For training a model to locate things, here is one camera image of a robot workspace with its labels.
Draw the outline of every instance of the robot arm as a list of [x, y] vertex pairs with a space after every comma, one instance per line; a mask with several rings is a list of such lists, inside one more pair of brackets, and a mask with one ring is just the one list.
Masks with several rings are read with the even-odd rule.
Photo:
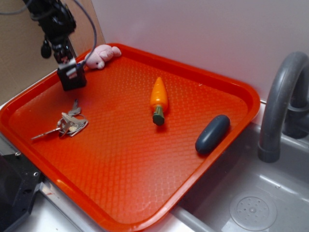
[[23, 0], [30, 17], [38, 21], [45, 40], [41, 49], [44, 58], [51, 56], [51, 49], [58, 63], [57, 74], [64, 90], [84, 87], [87, 80], [81, 64], [76, 64], [69, 46], [69, 35], [74, 32], [76, 22], [68, 7], [59, 0]]

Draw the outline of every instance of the sink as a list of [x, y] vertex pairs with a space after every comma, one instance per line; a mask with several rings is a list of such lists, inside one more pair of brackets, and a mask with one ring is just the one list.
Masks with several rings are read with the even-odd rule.
[[283, 135], [280, 159], [265, 163], [259, 133], [250, 124], [172, 213], [187, 212], [197, 231], [309, 232], [308, 145]]

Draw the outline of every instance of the cardboard wall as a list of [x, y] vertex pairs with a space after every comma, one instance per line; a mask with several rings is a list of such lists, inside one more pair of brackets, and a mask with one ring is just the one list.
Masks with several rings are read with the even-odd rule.
[[[71, 41], [76, 53], [80, 54], [92, 47], [93, 32], [84, 13], [73, 1], [67, 2], [77, 22]], [[92, 2], [80, 2], [97, 25], [98, 43], [104, 43]], [[14, 11], [23, 6], [22, 0], [0, 1], [1, 12]], [[53, 57], [41, 57], [43, 39], [42, 29], [30, 19], [28, 10], [17, 15], [0, 15], [0, 105], [58, 68]]]

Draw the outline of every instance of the tray rim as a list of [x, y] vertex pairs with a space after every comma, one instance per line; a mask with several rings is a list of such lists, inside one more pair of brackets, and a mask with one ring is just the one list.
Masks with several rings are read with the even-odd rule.
[[[56, 71], [49, 74], [41, 81], [35, 83], [9, 102], [7, 102], [0, 110], [0, 132], [21, 152], [23, 152], [33, 163], [38, 167], [44, 167], [43, 173], [46, 176], [50, 176], [53, 173], [54, 178], [51, 181], [54, 182], [65, 194], [67, 194], [75, 203], [77, 203], [82, 209], [84, 209], [90, 217], [92, 217], [101, 227], [119, 232], [131, 232], [143, 230], [154, 223], [158, 222], [164, 215], [166, 215], [173, 206], [180, 200], [180, 198], [190, 189], [190, 187], [210, 168], [210, 166], [220, 157], [221, 153], [236, 139], [236, 137], [245, 129], [245, 127], [251, 122], [251, 120], [257, 115], [260, 108], [260, 98], [257, 92], [248, 84], [209, 72], [200, 68], [196, 68], [187, 64], [183, 64], [171, 59], [160, 57], [145, 51], [138, 50], [123, 44], [111, 43], [109, 45], [118, 46], [122, 50], [122, 56], [127, 58], [135, 58], [136, 61], [143, 64], [151, 64], [155, 68], [162, 69], [167, 72], [172, 72], [180, 77], [192, 76], [190, 73], [194, 73], [195, 77], [188, 78], [195, 82], [201, 82], [203, 84], [210, 83], [211, 87], [218, 90], [222, 90], [222, 83], [228, 83], [230, 88], [228, 93], [234, 96], [240, 97], [248, 107], [248, 112], [242, 121], [237, 124], [233, 130], [226, 136], [226, 138], [211, 152], [202, 164], [195, 170], [194, 173], [181, 185], [181, 187], [172, 194], [172, 196], [165, 202], [165, 204], [150, 218], [140, 221], [139, 223], [121, 224], [111, 218], [104, 212], [98, 205], [96, 205], [88, 196], [86, 196], [80, 189], [78, 189], [69, 179], [60, 173], [56, 168], [46, 165], [48, 162], [42, 159], [40, 154], [29, 147], [26, 141], [19, 136], [16, 132], [5, 127], [5, 123], [9, 122], [10, 116], [19, 109], [25, 102], [32, 100], [52, 85], [58, 83], [60, 80], [56, 74]], [[80, 62], [84, 59], [87, 52], [81, 54], [76, 61]]]

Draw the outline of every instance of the gray cable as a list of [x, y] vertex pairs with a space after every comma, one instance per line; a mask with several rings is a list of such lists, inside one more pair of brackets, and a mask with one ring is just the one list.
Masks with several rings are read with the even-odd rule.
[[86, 11], [86, 9], [79, 3], [79, 1], [77, 0], [73, 0], [81, 9], [82, 11], [84, 12], [84, 14], [87, 16], [91, 26], [92, 26], [92, 29], [93, 29], [93, 34], [94, 34], [94, 41], [93, 41], [93, 46], [92, 46], [92, 49], [91, 49], [91, 52], [89, 54], [89, 56], [81, 63], [81, 65], [85, 65], [87, 60], [89, 59], [89, 57], [92, 55], [92, 53], [94, 52], [96, 46], [97, 46], [97, 31], [96, 31], [96, 27], [95, 27], [95, 24], [93, 23], [90, 15], [88, 14], [88, 12]]
[[17, 14], [20, 14], [20, 13], [24, 12], [32, 2], [33, 2], [33, 0], [29, 0], [27, 2], [27, 4], [25, 6], [23, 6], [22, 8], [20, 8], [19, 10], [12, 11], [12, 12], [0, 12], [0, 15], [15, 15], [15, 14], [17, 15]]

